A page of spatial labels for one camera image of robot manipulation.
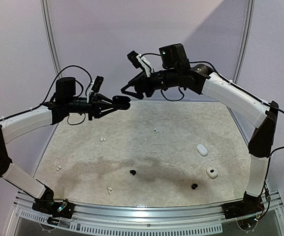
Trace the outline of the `black oval charging case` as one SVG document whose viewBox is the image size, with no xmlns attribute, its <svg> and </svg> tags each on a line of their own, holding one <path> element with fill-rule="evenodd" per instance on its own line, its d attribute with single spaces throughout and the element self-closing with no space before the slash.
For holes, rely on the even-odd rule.
<svg viewBox="0 0 284 236">
<path fill-rule="evenodd" d="M 131 99 L 128 96 L 116 95 L 112 97 L 112 104 L 118 110 L 128 110 L 130 108 Z"/>
</svg>

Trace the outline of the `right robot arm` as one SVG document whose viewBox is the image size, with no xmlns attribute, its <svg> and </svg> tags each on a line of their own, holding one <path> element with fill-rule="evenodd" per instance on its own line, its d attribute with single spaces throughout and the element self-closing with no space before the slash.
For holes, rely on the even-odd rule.
<svg viewBox="0 0 284 236">
<path fill-rule="evenodd" d="M 184 88 L 207 96 L 239 113 L 254 127 L 248 143 L 251 166 L 243 199 L 238 202 L 242 214 L 250 214 L 260 206 L 268 172 L 268 158 L 275 136 L 278 104 L 267 103 L 221 75 L 211 63 L 189 61 L 181 43 L 161 47 L 161 71 L 154 71 L 144 54 L 131 51 L 127 58 L 135 68 L 142 69 L 121 89 L 121 92 L 142 100 L 156 90 Z"/>
</svg>

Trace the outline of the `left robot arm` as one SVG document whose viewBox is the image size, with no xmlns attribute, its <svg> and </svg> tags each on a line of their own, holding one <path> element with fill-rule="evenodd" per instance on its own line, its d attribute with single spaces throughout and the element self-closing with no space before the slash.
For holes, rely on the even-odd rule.
<svg viewBox="0 0 284 236">
<path fill-rule="evenodd" d="M 14 164 L 6 145 L 32 131 L 58 124 L 70 114 L 84 115 L 93 120 L 118 110 L 127 110 L 130 98 L 116 95 L 110 99 L 100 94 L 102 82 L 103 77 L 98 76 L 93 94 L 80 97 L 76 95 L 76 78 L 63 77 L 56 81 L 55 93 L 48 102 L 0 120 L 0 177 L 32 196 L 46 213 L 54 213 L 58 208 L 53 191 Z"/>
</svg>

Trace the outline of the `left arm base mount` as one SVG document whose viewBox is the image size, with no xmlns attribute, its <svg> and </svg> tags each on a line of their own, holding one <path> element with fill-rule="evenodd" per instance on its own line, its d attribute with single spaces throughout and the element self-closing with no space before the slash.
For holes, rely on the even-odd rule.
<svg viewBox="0 0 284 236">
<path fill-rule="evenodd" d="M 43 200 L 35 199 L 32 209 L 41 213 L 51 215 L 53 218 L 71 219 L 75 204 L 65 200 Z"/>
</svg>

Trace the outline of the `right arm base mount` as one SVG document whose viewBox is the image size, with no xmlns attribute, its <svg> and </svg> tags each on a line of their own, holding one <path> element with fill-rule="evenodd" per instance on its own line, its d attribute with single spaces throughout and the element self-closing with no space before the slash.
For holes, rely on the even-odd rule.
<svg viewBox="0 0 284 236">
<path fill-rule="evenodd" d="M 261 212 L 264 204 L 260 195 L 254 197 L 245 192 L 241 200 L 222 204 L 221 208 L 225 219 L 232 219 Z"/>
</svg>

